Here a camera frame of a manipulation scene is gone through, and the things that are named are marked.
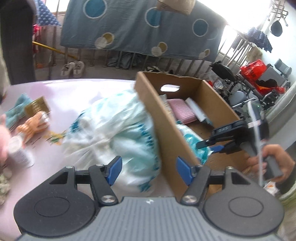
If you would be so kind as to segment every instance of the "blue circle pattern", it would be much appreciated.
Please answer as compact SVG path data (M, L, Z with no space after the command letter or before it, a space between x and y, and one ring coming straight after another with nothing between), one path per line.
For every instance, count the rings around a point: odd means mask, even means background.
M155 8L150 9L146 14L147 22L153 27L158 27L160 25L161 11Z
M85 13L91 18L101 16L105 9L106 5L103 0L89 0L85 5Z
M193 25L193 32L198 36L203 36L206 34L208 29L208 24L205 20L199 19Z

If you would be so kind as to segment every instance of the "white slippers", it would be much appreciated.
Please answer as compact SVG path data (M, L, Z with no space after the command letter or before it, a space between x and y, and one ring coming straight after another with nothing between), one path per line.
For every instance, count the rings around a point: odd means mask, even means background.
M82 61L74 61L65 64L61 70L61 76L69 78L70 74L73 73L74 78L81 78L85 70L85 64Z
M84 73L85 64L82 61L74 61L73 77L81 78Z

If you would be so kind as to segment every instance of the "white wall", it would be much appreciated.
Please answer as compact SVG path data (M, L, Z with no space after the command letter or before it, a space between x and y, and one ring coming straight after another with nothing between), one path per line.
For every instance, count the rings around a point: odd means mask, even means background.
M292 73L289 77L291 84L296 82L296 9L289 3L285 4L285 10L289 12L286 18L288 27L283 20L280 23L283 28L283 33L280 37L276 37L268 31L267 36L272 45L271 53L263 52L263 62L272 65L280 58L287 66L292 67Z
M283 126L279 126L279 131L268 141L269 144L279 144L285 150L292 146L296 141L296 114L294 114L287 123Z

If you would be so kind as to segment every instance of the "pink sponge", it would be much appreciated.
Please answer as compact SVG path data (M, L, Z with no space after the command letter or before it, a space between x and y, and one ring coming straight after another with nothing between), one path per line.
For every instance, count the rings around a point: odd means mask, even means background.
M197 118L193 111L182 99L168 99L168 103L174 112L177 120L180 120L183 124L196 121Z

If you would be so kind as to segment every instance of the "teal cloth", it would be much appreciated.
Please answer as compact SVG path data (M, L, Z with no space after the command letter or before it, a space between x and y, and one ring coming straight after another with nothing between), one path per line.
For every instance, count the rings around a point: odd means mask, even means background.
M5 112L6 114L6 127L11 131L17 124L17 122L26 116L25 106L30 104L32 100L27 96L26 93L21 94L15 103L14 107L9 111Z

